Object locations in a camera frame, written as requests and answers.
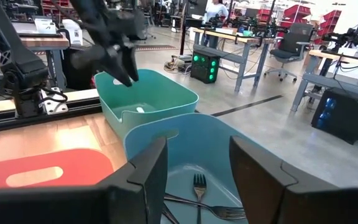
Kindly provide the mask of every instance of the concrete floor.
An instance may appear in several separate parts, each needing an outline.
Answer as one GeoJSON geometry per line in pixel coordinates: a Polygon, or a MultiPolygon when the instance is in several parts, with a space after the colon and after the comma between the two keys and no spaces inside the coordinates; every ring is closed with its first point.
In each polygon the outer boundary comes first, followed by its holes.
{"type": "MultiPolygon", "coordinates": [[[[150,33],[157,38],[149,39],[147,44],[180,46],[179,34],[169,29],[153,27],[150,33]]],[[[185,53],[191,53],[191,46],[192,43],[187,42],[185,53]]],[[[225,51],[232,52],[241,47],[241,44],[226,44],[225,51]]],[[[163,64],[173,54],[179,54],[179,50],[137,52],[137,66],[156,70],[195,91],[200,96],[197,110],[201,113],[218,113],[282,95],[275,100],[218,118],[299,169],[340,187],[358,186],[358,141],[351,146],[337,137],[312,128],[310,123],[314,112],[306,107],[306,103],[300,105],[298,112],[290,112],[299,81],[294,84],[292,78],[288,77],[280,82],[277,75],[269,75],[262,77],[259,86],[253,89],[253,79],[246,79],[242,82],[240,92],[235,93],[236,81],[233,79],[236,75],[233,73],[219,70],[217,82],[205,85],[181,73],[166,72],[163,64]]],[[[250,72],[256,71],[257,65],[254,62],[259,60],[259,55],[260,51],[257,50],[249,56],[246,69],[250,72]]],[[[232,62],[223,63],[233,66],[232,62]]],[[[264,71],[279,66],[280,63],[268,56],[264,71]]],[[[298,75],[304,70],[303,62],[294,62],[286,65],[286,68],[298,75]]]]}

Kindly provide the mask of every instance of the metal fork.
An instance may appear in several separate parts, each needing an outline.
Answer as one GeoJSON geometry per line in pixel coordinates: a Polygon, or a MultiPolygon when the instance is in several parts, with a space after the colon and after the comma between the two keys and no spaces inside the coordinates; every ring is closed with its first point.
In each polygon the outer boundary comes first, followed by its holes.
{"type": "MultiPolygon", "coordinates": [[[[201,199],[206,191],[206,180],[204,174],[195,174],[193,178],[194,191],[197,195],[197,202],[201,203],[201,199]]],[[[201,224],[201,206],[197,206],[197,224],[201,224]]]]}
{"type": "Polygon", "coordinates": [[[246,213],[241,207],[208,206],[203,203],[194,202],[192,200],[187,200],[185,198],[177,197],[168,193],[165,193],[164,200],[204,207],[212,212],[212,214],[214,214],[216,217],[223,220],[239,220],[246,218],[246,213]]]}

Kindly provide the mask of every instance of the desk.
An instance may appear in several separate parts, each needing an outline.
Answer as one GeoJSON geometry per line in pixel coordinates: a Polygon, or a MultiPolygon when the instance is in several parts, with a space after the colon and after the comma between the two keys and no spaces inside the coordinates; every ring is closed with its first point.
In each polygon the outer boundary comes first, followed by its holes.
{"type": "MultiPolygon", "coordinates": [[[[301,100],[305,96],[310,96],[313,98],[318,98],[316,95],[312,93],[307,93],[306,87],[309,83],[314,83],[319,86],[324,86],[326,88],[338,88],[340,90],[345,89],[346,92],[352,96],[355,96],[358,98],[358,79],[355,78],[349,78],[342,75],[336,75],[335,79],[323,77],[317,74],[314,74],[313,70],[318,65],[318,57],[324,57],[324,58],[330,58],[333,60],[339,60],[340,56],[333,55],[333,54],[327,54],[322,53],[320,50],[311,50],[309,52],[309,55],[311,56],[309,65],[306,68],[305,73],[302,77],[302,82],[299,85],[298,91],[295,95],[295,99],[292,103],[292,111],[296,111],[299,107],[299,104],[301,103],[301,100]]],[[[349,58],[346,56],[343,56],[341,58],[342,62],[349,62],[358,64],[358,58],[349,58]]]]}
{"type": "MultiPolygon", "coordinates": [[[[264,47],[263,47],[262,53],[260,55],[260,60],[258,62],[259,64],[258,64],[258,68],[257,68],[256,73],[251,74],[251,75],[244,75],[244,72],[246,71],[246,65],[247,65],[247,59],[248,59],[248,55],[249,55],[250,46],[258,44],[259,39],[250,38],[250,37],[248,37],[248,38],[247,37],[245,37],[245,38],[244,37],[237,38],[238,42],[244,43],[244,50],[242,51],[242,56],[239,56],[239,55],[236,55],[236,54],[230,54],[229,52],[224,52],[222,50],[218,50],[218,49],[213,48],[213,47],[205,47],[203,45],[199,45],[198,43],[200,42],[200,34],[204,34],[204,30],[194,29],[193,31],[195,32],[195,41],[194,41],[194,46],[193,46],[194,50],[202,50],[202,51],[208,52],[210,54],[218,55],[222,59],[225,59],[225,60],[240,64],[238,72],[230,70],[230,69],[222,67],[222,66],[219,66],[221,69],[225,69],[225,70],[227,70],[229,72],[233,72],[233,73],[237,74],[236,87],[235,87],[234,91],[240,91],[242,80],[246,79],[246,78],[254,78],[254,86],[258,85],[259,78],[260,78],[260,76],[262,74],[262,70],[263,70],[263,67],[264,67],[267,51],[269,49],[269,44],[274,43],[273,38],[264,39],[264,41],[263,41],[264,47]]],[[[220,38],[225,38],[225,39],[229,39],[229,40],[235,40],[236,39],[235,35],[217,33],[217,32],[212,32],[212,31],[206,31],[205,34],[208,34],[211,37],[216,37],[216,38],[220,37],[220,38]]]]}
{"type": "MultiPolygon", "coordinates": [[[[98,94],[96,90],[84,90],[67,95],[72,101],[98,94]]],[[[0,110],[12,107],[10,100],[0,101],[0,110]]],[[[101,151],[114,170],[126,163],[122,144],[101,113],[0,131],[0,161],[84,147],[101,151]]],[[[28,175],[22,181],[33,182],[39,178],[42,177],[28,175]]]]}
{"type": "Polygon", "coordinates": [[[25,47],[32,51],[46,51],[48,69],[51,76],[57,79],[57,87],[65,90],[65,77],[63,74],[61,50],[70,46],[66,37],[30,38],[21,37],[25,47]]]}

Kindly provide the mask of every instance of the gray chair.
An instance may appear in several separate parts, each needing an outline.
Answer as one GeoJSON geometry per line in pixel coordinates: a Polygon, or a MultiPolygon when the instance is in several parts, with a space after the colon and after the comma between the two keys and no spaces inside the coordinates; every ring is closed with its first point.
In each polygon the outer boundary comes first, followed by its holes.
{"type": "Polygon", "coordinates": [[[270,69],[265,72],[264,76],[269,73],[277,72],[282,82],[285,77],[294,77],[296,81],[297,75],[284,69],[284,65],[291,62],[299,62],[303,60],[305,47],[310,44],[311,32],[313,25],[311,24],[292,24],[290,32],[284,37],[277,37],[276,41],[280,42],[278,48],[270,51],[276,60],[282,63],[281,68],[270,69]]]}

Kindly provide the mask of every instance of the light blue plastic bin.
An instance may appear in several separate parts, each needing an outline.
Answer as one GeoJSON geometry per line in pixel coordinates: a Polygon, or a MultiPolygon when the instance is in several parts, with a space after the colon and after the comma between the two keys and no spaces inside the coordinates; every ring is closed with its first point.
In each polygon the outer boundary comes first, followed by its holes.
{"type": "MultiPolygon", "coordinates": [[[[241,201],[234,183],[230,160],[229,138],[240,136],[251,141],[221,120],[205,114],[184,114],[144,124],[132,129],[124,139],[128,159],[160,136],[168,138],[168,180],[166,192],[196,200],[193,175],[203,173],[207,191],[203,203],[215,206],[240,207],[241,201]]],[[[196,207],[165,201],[180,223],[195,224],[196,207]]],[[[247,220],[225,221],[207,210],[201,211],[202,223],[247,223],[247,220]]],[[[161,223],[170,223],[162,217],[161,223]]]]}
{"type": "Polygon", "coordinates": [[[121,139],[138,125],[194,113],[195,92],[153,70],[139,69],[138,73],[139,81],[131,87],[114,84],[106,72],[95,76],[103,115],[121,139]]]}

